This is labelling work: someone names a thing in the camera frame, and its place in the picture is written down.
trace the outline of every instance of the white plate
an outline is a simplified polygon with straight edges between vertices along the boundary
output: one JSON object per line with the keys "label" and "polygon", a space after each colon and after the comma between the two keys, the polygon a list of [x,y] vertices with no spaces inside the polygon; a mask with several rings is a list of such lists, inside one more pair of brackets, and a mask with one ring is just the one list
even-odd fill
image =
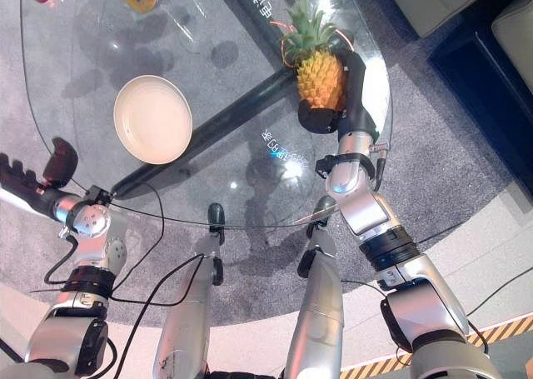
{"label": "white plate", "polygon": [[113,117],[124,147],[150,164],[175,160],[191,141],[191,109],[182,92],[163,77],[142,75],[126,83]]}

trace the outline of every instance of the glass table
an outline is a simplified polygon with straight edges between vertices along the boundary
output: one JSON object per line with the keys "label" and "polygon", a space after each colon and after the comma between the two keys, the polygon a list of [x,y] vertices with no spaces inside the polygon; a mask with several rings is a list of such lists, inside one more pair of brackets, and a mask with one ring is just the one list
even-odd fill
{"label": "glass table", "polygon": [[[207,224],[220,202],[233,227],[305,224],[324,195],[315,162],[337,150],[336,134],[298,122],[296,74],[281,59],[295,0],[158,0],[147,14],[123,0],[22,3],[24,67],[37,127],[49,149],[62,137],[77,150],[74,179],[116,193],[115,203]],[[308,0],[351,39],[366,64],[363,104],[391,135],[386,66],[356,0]],[[175,162],[145,164],[120,143],[113,103],[122,86],[153,74],[185,95],[192,140]]]}

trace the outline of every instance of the yellow and black caution stripe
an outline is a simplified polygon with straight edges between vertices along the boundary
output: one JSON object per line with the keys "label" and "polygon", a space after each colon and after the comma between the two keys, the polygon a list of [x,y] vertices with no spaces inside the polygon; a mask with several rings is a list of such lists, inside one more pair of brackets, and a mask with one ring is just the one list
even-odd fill
{"label": "yellow and black caution stripe", "polygon": [[[504,340],[508,337],[518,336],[525,332],[533,332],[533,313],[517,317],[514,320],[502,322],[493,327],[487,327],[481,334],[487,342],[494,343]],[[468,342],[475,346],[481,347],[483,341],[473,333],[468,336]],[[399,371],[411,363],[411,354],[401,354],[393,357],[384,358],[379,361],[364,363],[360,366],[353,367],[341,372],[341,379],[363,379],[365,377],[376,377],[382,373]]]}

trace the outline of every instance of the black cable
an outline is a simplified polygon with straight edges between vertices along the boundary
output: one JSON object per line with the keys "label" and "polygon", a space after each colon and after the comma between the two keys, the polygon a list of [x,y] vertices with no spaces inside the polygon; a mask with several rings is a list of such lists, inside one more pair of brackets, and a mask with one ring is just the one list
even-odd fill
{"label": "black cable", "polygon": [[111,368],[113,368],[113,366],[115,365],[115,362],[117,362],[117,359],[118,359],[117,348],[115,347],[115,345],[113,344],[113,342],[111,341],[111,339],[109,337],[107,338],[107,344],[108,344],[109,348],[111,348],[111,352],[113,354],[111,362],[109,362],[109,364],[107,364],[107,367],[102,369],[101,372],[97,373],[96,375],[93,375],[93,376],[89,377],[88,379],[98,379],[100,377],[103,377],[106,373],[109,372],[109,370]]}
{"label": "black cable", "polygon": [[196,276],[197,274],[197,271],[198,271],[198,268],[200,267],[200,265],[202,264],[202,260],[204,258],[204,254],[197,254],[196,256],[194,257],[191,257],[189,258],[188,260],[186,260],[183,264],[180,264],[178,267],[172,269],[167,275],[165,275],[163,277],[163,279],[161,279],[157,285],[153,288],[152,290],[152,293],[150,294],[150,296],[148,297],[148,299],[145,301],[144,303],[144,307],[142,307],[142,310],[141,312],[139,313],[139,316],[137,317],[137,320],[135,321],[135,323],[133,324],[133,328],[132,328],[132,331],[130,332],[130,336],[127,338],[127,342],[126,342],[126,346],[124,347],[124,352],[122,353],[122,356],[120,358],[120,362],[118,363],[118,368],[117,368],[117,371],[115,372],[115,376],[113,377],[114,379],[118,379],[118,377],[120,376],[120,372],[122,371],[122,367],[124,366],[124,362],[126,361],[126,356],[127,356],[127,352],[132,344],[132,341],[133,341],[133,337],[135,336],[135,332],[137,331],[137,328],[139,327],[139,324],[141,323],[141,320],[142,320],[142,317],[144,316],[144,313],[147,311],[148,307],[150,306],[150,303],[152,301],[152,299],[156,296],[156,293],[157,291],[159,290],[159,287],[162,286],[162,284],[169,278],[171,277],[174,273],[176,273],[177,271],[179,271],[180,269],[182,269],[184,266],[186,266],[189,262],[192,262],[193,260],[196,260],[197,258],[200,258],[200,262],[198,263],[197,265],[197,268],[195,269],[194,273],[192,274],[191,276],[191,280],[189,281],[189,284],[187,286],[187,290],[185,291],[185,294],[183,295],[183,297],[175,304],[179,304],[181,302],[183,302],[183,300],[185,300],[185,297],[187,297],[187,294],[189,293],[189,290],[191,289],[191,286],[192,286],[192,281],[194,280],[194,276]]}
{"label": "black cable", "polygon": [[154,248],[156,248],[156,246],[159,244],[159,242],[163,239],[163,236],[165,236],[165,214],[163,212],[163,204],[162,204],[162,201],[161,201],[161,197],[159,196],[159,192],[156,190],[156,188],[154,186],[152,186],[150,183],[148,182],[138,182],[139,184],[142,184],[142,185],[145,185],[147,187],[150,187],[150,189],[152,189],[152,191],[155,193],[156,197],[157,197],[157,202],[159,203],[159,209],[161,211],[161,234],[159,235],[159,238],[157,239],[157,241],[153,244],[153,246],[151,246],[147,252],[145,252],[144,256],[142,256],[142,258],[137,261],[133,267],[130,268],[130,270],[127,272],[127,274],[124,276],[124,278],[113,288],[113,291],[117,290],[125,281],[126,279],[131,275],[132,271],[137,268],[141,262],[144,261],[144,259],[146,257],[148,257],[148,254],[150,254],[152,252],[152,250]]}
{"label": "black cable", "polygon": [[472,329],[474,329],[474,332],[477,334],[477,336],[480,337],[481,341],[483,342],[483,352],[488,356],[489,355],[489,343],[483,336],[483,333],[477,330],[477,327],[474,326],[474,324],[470,321],[468,321],[468,324]]}
{"label": "black cable", "polygon": [[60,292],[61,288],[58,287],[57,289],[38,289],[38,290],[30,290],[28,293],[44,293],[44,292]]}
{"label": "black cable", "polygon": [[[197,272],[198,272],[198,269],[200,268],[200,264],[202,263],[202,259],[200,259],[200,262],[198,263],[196,269],[194,270],[194,272],[192,273],[192,278],[194,278],[194,276],[196,276]],[[187,290],[185,291],[185,296],[187,295],[187,293],[189,292],[189,289],[191,288],[191,284],[192,284],[192,279],[191,281],[189,282],[189,286],[187,287]],[[177,302],[169,302],[169,303],[165,303],[165,302],[149,302],[148,305],[149,306],[155,306],[155,307],[174,307],[174,306],[177,306],[179,303],[181,303],[183,301],[183,298],[185,297],[183,296],[180,300],[178,300]],[[139,300],[130,300],[128,298],[118,298],[118,297],[114,297],[114,296],[110,296],[109,297],[111,300],[115,301],[115,302],[125,302],[127,304],[141,304],[141,305],[145,305],[147,302],[141,302]]]}
{"label": "black cable", "polygon": [[65,256],[59,260],[52,268],[50,268],[50,270],[44,275],[44,282],[47,284],[47,285],[62,285],[64,283],[67,283],[67,281],[51,281],[50,280],[50,276],[61,266],[65,263],[65,261],[70,258],[72,256],[72,254],[74,254],[74,252],[76,251],[77,249],[77,240],[74,236],[72,235],[68,235],[65,240],[67,242],[69,242],[70,244],[72,244],[72,247],[71,249],[69,250],[69,252],[67,254],[65,254]]}
{"label": "black cable", "polygon": [[349,281],[347,279],[342,279],[341,280],[341,283],[356,283],[358,285],[363,285],[363,286],[368,286],[368,287],[371,287],[372,289],[374,289],[376,292],[379,292],[383,297],[386,297],[386,294],[384,292],[382,292],[380,289],[378,289],[377,287],[375,286],[372,286],[368,283],[364,283],[364,282],[358,282],[358,281]]}
{"label": "black cable", "polygon": [[0,350],[5,352],[9,358],[13,360],[13,362],[16,362],[19,364],[20,362],[24,362],[22,357],[20,357],[17,352],[15,352],[4,340],[0,339]]}
{"label": "black cable", "polygon": [[432,234],[431,236],[428,236],[428,237],[426,237],[425,239],[422,239],[422,240],[420,240],[420,241],[417,242],[417,243],[418,243],[418,244],[421,244],[421,243],[423,243],[423,242],[427,242],[427,241],[431,240],[432,238],[441,235],[442,233],[446,233],[446,232],[450,231],[451,229],[454,229],[454,228],[456,228],[456,227],[461,226],[463,223],[464,223],[464,222],[459,222],[459,223],[457,223],[457,224],[455,224],[455,225],[452,225],[451,227],[447,227],[446,229],[443,229],[443,230],[440,231],[440,232],[434,233],[434,234]]}
{"label": "black cable", "polygon": [[409,367],[411,364],[405,364],[404,362],[401,361],[400,357],[398,356],[398,352],[400,351],[400,346],[398,346],[396,344],[396,360],[402,364],[404,367]]}
{"label": "black cable", "polygon": [[[20,40],[21,40],[20,44],[21,44],[21,55],[22,55],[22,73],[24,74],[24,89],[26,90],[27,104],[30,107],[30,113],[32,114],[32,120],[33,120],[33,123],[35,123],[35,128],[37,129],[37,133],[42,140],[42,144],[44,144],[44,147],[47,149],[48,154],[52,155],[53,152],[48,146],[48,144],[46,143],[46,141],[44,140],[44,136],[41,132],[41,128],[37,124],[37,119],[35,118],[35,112],[33,111],[32,100],[30,98],[30,92],[27,87],[26,52],[24,51],[24,31],[22,29],[23,28],[22,23],[24,21],[23,14],[22,14],[22,0],[18,0],[18,16],[20,18]],[[87,191],[87,189],[83,187],[79,182],[77,182],[74,178],[71,178],[71,181],[76,183],[84,192]]]}
{"label": "black cable", "polygon": [[509,283],[515,281],[516,279],[518,279],[519,277],[525,275],[527,272],[533,270],[533,267],[529,267],[527,268],[525,271],[519,273],[518,275],[516,275],[515,277],[512,277],[511,279],[509,279],[507,282],[505,282],[503,285],[501,285],[500,287],[498,287],[496,290],[494,290],[485,300],[483,300],[480,304],[478,304],[478,306],[476,308],[474,308],[472,311],[470,311],[469,313],[466,314],[467,317],[469,317],[470,315],[472,315],[474,312],[476,312],[477,310],[479,310],[481,308],[481,306],[483,306],[486,302],[488,302],[497,292],[499,292],[501,289],[503,289],[505,286],[507,286]]}

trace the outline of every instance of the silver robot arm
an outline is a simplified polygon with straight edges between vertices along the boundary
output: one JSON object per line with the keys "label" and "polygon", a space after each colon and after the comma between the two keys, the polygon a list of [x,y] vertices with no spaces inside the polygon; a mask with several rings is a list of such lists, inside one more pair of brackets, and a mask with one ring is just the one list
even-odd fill
{"label": "silver robot arm", "polygon": [[[380,287],[389,291],[381,311],[394,342],[413,353],[411,377],[501,378],[488,356],[466,341],[469,323],[456,296],[375,191],[386,147],[374,144],[378,129],[362,104],[366,66],[354,52],[335,53],[346,72],[346,111],[313,110],[301,103],[298,118],[311,132],[338,131],[337,154],[317,162],[316,171],[323,177],[327,174],[327,194],[376,270]],[[374,152],[380,153],[376,167],[370,159]]]}
{"label": "silver robot arm", "polygon": [[107,343],[108,298],[126,261],[126,218],[106,207],[108,193],[92,187],[84,198],[58,190],[76,167],[72,147],[54,139],[56,153],[43,184],[20,162],[0,155],[2,189],[33,210],[65,224],[60,237],[77,245],[74,268],[56,301],[33,333],[24,363],[0,372],[2,379],[67,379],[92,375],[101,365]]}
{"label": "silver robot arm", "polygon": [[[372,137],[345,134],[339,154],[369,157]],[[356,243],[385,291],[381,312],[394,342],[413,353],[411,377],[501,378],[488,356],[466,340],[466,314],[435,265],[419,253],[385,199],[373,191],[361,160],[340,162],[326,179]]]}

